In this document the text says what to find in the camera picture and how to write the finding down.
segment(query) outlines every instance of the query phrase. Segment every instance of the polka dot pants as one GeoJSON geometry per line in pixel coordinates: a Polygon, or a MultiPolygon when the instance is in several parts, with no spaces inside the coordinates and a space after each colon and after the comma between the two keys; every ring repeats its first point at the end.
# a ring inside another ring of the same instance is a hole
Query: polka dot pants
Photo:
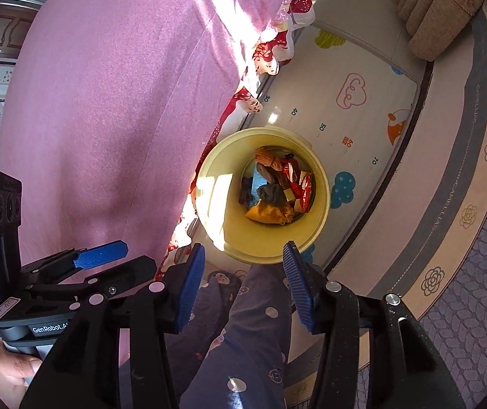
{"type": "Polygon", "coordinates": [[[280,264],[251,267],[228,324],[181,396],[181,409],[285,409],[291,296],[284,280],[280,264]]]}

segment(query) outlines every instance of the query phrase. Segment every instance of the blue textured pad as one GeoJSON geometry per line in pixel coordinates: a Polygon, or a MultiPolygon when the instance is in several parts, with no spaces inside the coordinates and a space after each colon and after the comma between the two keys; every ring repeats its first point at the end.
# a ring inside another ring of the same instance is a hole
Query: blue textured pad
{"type": "Polygon", "coordinates": [[[81,269],[92,269],[110,263],[128,255],[128,245],[124,241],[113,241],[103,246],[81,252],[73,266],[81,269]]]}
{"type": "Polygon", "coordinates": [[[206,251],[202,245],[196,249],[193,259],[189,259],[187,263],[191,263],[191,267],[188,270],[187,276],[184,279],[183,288],[179,294],[179,308],[177,309],[177,317],[175,318],[175,325],[179,331],[183,329],[184,325],[191,318],[192,308],[196,301],[203,270],[206,266],[206,251]]]}
{"type": "Polygon", "coordinates": [[[308,331],[312,332],[315,327],[313,298],[300,270],[298,258],[302,259],[299,250],[291,243],[287,243],[283,247],[283,269],[289,280],[294,304],[299,312],[300,322],[308,331]]]}

